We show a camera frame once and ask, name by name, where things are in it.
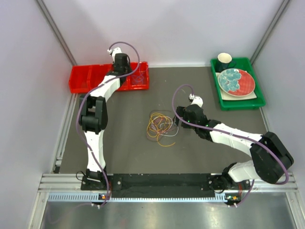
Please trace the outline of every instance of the vertical metal post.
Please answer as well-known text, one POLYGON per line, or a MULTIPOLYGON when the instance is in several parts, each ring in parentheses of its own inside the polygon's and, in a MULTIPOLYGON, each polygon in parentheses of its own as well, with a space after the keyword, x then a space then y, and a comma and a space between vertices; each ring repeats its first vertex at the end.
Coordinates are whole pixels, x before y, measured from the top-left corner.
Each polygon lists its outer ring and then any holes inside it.
POLYGON ((44 18, 47 20, 47 23, 49 24, 52 31, 54 32, 54 35, 57 38, 58 42, 60 43, 63 51, 67 55, 70 63, 72 65, 77 65, 67 43, 65 42, 64 38, 62 37, 61 32, 57 28, 57 25, 56 25, 55 21, 53 20, 52 16, 50 15, 50 12, 49 12, 48 8, 46 7, 46 5, 44 4, 43 0, 35 0, 35 1, 37 3, 38 7, 40 8, 44 18))
POLYGON ((259 42, 259 44, 256 48, 253 56, 250 59, 250 62, 251 62, 252 65, 254 64, 254 62, 257 59, 258 55, 260 54, 261 50, 263 49, 263 47, 267 43, 270 35, 272 34, 272 31, 275 29, 275 27, 276 27, 277 23, 279 22, 280 18, 282 17, 284 12, 286 11, 290 1, 291 0, 283 0, 280 8, 276 12, 276 14, 275 14, 274 18, 272 19, 268 29, 266 30, 265 34, 263 35, 261 41, 259 42))

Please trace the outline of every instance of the mug handle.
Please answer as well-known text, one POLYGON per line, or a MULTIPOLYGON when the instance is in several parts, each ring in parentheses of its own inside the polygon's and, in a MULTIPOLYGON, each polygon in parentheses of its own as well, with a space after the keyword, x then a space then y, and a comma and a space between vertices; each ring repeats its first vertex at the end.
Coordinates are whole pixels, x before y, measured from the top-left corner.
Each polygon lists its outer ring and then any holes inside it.
POLYGON ((232 63, 234 63, 234 65, 233 65, 233 66, 231 66, 231 67, 229 67, 229 68, 234 68, 234 67, 235 67, 235 65, 237 64, 237 62, 236 62, 236 61, 231 61, 231 63, 230 63, 230 64, 232 64, 232 63))

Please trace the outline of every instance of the plate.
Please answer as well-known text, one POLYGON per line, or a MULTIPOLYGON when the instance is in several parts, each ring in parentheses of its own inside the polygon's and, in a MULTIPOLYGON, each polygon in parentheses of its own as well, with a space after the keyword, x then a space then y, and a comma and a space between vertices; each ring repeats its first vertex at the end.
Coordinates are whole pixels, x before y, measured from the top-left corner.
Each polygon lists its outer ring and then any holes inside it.
POLYGON ((255 89, 253 77, 237 68, 222 71, 218 76, 218 83, 223 91, 233 96, 246 96, 255 89))

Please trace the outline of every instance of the gray floor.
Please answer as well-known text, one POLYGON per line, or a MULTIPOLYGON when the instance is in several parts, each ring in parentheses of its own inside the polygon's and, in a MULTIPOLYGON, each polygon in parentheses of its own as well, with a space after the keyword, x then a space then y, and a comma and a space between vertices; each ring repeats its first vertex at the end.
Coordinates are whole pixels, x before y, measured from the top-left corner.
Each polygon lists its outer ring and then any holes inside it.
MULTIPOLYGON (((249 157, 230 147, 200 139, 194 131, 182 129, 177 136, 162 139, 161 147, 146 139, 146 127, 152 110, 173 117, 171 101, 181 84, 193 85, 195 94, 203 98, 203 109, 210 119, 252 133, 265 133, 259 110, 220 110, 210 68, 149 69, 150 89, 116 92, 107 102, 108 125, 104 134, 104 156, 108 173, 218 173, 232 162, 244 162, 249 157)), ((188 88, 181 90, 175 105, 189 105, 188 88)), ((61 173, 84 171, 88 162, 87 149, 75 131, 73 115, 61 173)))
POLYGON ((108 203, 102 209, 48 202, 42 229, 296 229, 285 193, 252 193, 238 208, 212 203, 108 203))

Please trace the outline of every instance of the gray mat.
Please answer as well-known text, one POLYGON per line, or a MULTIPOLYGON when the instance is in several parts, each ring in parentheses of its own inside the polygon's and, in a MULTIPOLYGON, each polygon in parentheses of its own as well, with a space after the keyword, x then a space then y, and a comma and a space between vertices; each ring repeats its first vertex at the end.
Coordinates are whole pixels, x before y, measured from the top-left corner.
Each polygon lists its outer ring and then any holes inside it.
MULTIPOLYGON (((218 173, 233 162, 250 159, 246 154, 221 144, 201 139, 193 130, 180 128, 175 137, 162 139, 161 147, 146 139, 146 127, 152 110, 173 117, 171 101, 181 84, 193 85, 195 94, 203 98, 204 113, 209 119, 251 133, 265 133, 259 110, 220 110, 213 76, 209 67, 151 68, 150 89, 147 91, 115 92, 107 102, 108 125, 104 133, 104 157, 108 173, 218 173)), ((177 94, 175 106, 188 106, 190 90, 177 94)), ((75 130, 75 106, 60 172, 84 171, 88 162, 87 149, 75 130)))

